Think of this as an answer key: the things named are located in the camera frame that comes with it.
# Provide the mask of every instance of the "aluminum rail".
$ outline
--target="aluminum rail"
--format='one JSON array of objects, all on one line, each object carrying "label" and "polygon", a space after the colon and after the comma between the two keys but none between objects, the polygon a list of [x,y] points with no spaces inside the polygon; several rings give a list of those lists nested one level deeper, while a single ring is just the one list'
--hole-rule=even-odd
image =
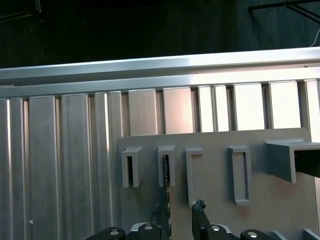
[{"label": "aluminum rail", "polygon": [[102,81],[69,82],[46,85],[9,86],[0,88],[0,99],[114,92],[142,89],[218,86],[272,83],[320,79],[320,67],[230,71],[175,76],[128,78]]},{"label": "aluminum rail", "polygon": [[0,69],[1,85],[32,85],[199,74],[268,66],[320,66],[320,47],[212,53]]}]

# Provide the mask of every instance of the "black wall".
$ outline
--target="black wall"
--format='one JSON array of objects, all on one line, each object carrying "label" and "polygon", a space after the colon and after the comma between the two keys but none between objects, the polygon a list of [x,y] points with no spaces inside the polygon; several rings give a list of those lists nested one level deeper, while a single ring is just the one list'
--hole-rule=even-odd
[{"label": "black wall", "polygon": [[[0,68],[308,47],[320,25],[285,7],[248,13],[274,2],[41,0],[45,23],[0,24]],[[302,6],[320,14],[320,2]],[[25,7],[1,0],[0,14]]]}]

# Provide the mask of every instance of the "cable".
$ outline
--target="cable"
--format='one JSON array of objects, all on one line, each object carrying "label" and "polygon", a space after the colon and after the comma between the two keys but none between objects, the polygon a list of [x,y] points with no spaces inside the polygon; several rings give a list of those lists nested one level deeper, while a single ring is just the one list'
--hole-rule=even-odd
[{"label": "cable", "polygon": [[319,33],[320,33],[320,28],[319,28],[318,32],[316,33],[315,38],[314,38],[314,42],[310,45],[310,48],[313,47],[316,44],[318,36],[319,36]]}]

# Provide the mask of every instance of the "corrugated metal wall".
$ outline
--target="corrugated metal wall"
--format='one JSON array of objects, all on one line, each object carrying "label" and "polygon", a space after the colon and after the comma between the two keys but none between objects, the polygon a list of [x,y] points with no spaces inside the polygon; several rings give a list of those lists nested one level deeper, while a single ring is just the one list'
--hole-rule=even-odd
[{"label": "corrugated metal wall", "polygon": [[2,99],[0,239],[80,240],[121,226],[123,136],[303,126],[320,142],[319,123],[316,80]]}]

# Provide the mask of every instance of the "metal bolt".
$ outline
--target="metal bolt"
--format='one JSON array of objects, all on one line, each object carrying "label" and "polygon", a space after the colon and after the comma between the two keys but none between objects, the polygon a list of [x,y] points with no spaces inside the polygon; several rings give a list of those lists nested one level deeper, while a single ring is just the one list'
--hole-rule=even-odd
[{"label": "metal bolt", "polygon": [[118,235],[119,232],[117,230],[113,230],[112,232],[110,232],[110,235]]},{"label": "metal bolt", "polygon": [[249,231],[247,234],[248,234],[251,238],[253,238],[253,239],[255,239],[255,238],[258,237],[258,234],[256,234],[256,233],[253,232],[253,231]]},{"label": "metal bolt", "polygon": [[145,226],[144,229],[145,230],[151,230],[151,229],[153,229],[153,227],[151,225],[148,225],[148,226]]},{"label": "metal bolt", "polygon": [[219,231],[220,230],[220,227],[218,227],[218,226],[216,226],[216,225],[213,225],[213,226],[211,226],[211,229],[213,230],[213,231]]}]

